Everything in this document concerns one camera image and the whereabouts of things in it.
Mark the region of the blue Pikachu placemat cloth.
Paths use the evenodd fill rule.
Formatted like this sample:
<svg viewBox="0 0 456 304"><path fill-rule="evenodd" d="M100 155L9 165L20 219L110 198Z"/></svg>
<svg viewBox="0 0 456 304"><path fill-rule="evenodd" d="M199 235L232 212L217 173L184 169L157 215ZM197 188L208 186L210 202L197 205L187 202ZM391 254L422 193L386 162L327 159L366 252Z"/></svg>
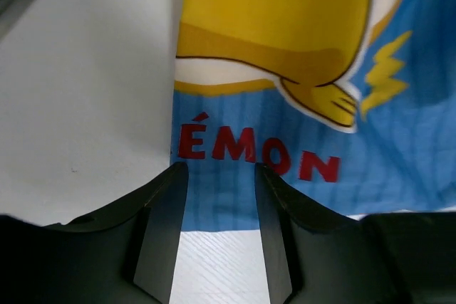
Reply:
<svg viewBox="0 0 456 304"><path fill-rule="evenodd" d="M455 0L183 0L186 231L258 226L254 166L347 216L455 205Z"/></svg>

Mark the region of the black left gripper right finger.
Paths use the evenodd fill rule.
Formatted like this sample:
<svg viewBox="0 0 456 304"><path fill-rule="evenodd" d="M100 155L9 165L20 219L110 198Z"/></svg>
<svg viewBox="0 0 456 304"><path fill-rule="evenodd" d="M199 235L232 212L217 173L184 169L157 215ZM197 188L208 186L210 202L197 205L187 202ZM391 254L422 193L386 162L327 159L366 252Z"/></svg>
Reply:
<svg viewBox="0 0 456 304"><path fill-rule="evenodd" d="M271 303L362 303L363 234L338 214L255 166L255 196Z"/></svg>

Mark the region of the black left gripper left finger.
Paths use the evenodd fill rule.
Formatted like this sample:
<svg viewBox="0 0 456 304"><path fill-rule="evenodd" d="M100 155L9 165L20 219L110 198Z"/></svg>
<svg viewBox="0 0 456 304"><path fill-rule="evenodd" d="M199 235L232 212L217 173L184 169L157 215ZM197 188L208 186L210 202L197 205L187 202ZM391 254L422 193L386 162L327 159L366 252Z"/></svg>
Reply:
<svg viewBox="0 0 456 304"><path fill-rule="evenodd" d="M187 198L188 167L67 224L57 234L48 303L168 303Z"/></svg>

